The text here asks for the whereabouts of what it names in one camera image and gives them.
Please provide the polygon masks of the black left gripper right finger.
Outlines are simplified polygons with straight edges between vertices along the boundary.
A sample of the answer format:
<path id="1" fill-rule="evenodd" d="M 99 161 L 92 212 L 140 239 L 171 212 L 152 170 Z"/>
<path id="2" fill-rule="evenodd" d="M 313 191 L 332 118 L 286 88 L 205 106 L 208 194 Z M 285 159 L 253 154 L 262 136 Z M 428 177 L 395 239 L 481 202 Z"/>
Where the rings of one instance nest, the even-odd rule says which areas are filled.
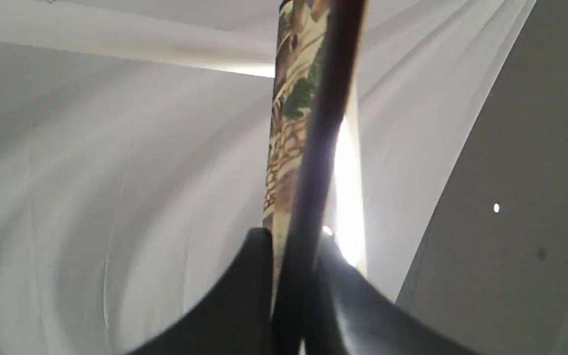
<path id="1" fill-rule="evenodd" d="M 323 235 L 309 299 L 311 355 L 472 355 L 386 299 Z"/>

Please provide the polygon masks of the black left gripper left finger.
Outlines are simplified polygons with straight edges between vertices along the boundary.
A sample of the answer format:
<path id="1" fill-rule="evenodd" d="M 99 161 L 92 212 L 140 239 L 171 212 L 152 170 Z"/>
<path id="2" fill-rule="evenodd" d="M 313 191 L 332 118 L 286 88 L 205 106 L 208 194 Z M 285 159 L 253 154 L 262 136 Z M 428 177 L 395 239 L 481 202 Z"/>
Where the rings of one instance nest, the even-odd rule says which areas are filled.
<path id="1" fill-rule="evenodd" d="M 179 321 L 134 355 L 270 355 L 273 246 L 270 231 L 248 230 L 230 267 Z"/>

